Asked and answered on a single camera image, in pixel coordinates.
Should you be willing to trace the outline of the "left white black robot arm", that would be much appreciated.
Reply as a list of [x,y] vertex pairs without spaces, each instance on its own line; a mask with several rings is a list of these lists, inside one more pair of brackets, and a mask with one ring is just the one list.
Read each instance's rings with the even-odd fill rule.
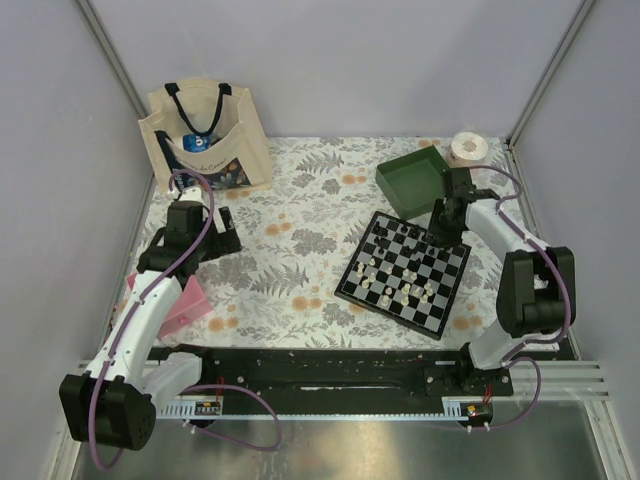
[[61,382],[59,397],[74,440],[138,451],[158,412],[182,391],[205,395],[214,389],[215,368],[194,354],[173,353],[152,372],[145,364],[199,266],[241,248],[231,211],[214,208],[201,188],[187,189],[169,205],[165,226],[139,257],[131,296],[104,346],[83,373]]

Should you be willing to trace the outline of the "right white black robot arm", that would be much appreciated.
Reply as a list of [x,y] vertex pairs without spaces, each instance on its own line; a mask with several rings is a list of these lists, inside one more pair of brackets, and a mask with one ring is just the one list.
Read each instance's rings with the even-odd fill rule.
[[503,204],[522,189],[501,197],[474,183],[469,167],[441,175],[443,196],[435,201],[427,242],[448,249],[472,232],[502,262],[496,298],[496,320],[461,350],[465,365],[455,371],[455,383],[475,396],[491,382],[489,370],[505,367],[525,346],[556,344],[575,321],[575,259],[566,247],[552,247],[516,223]]

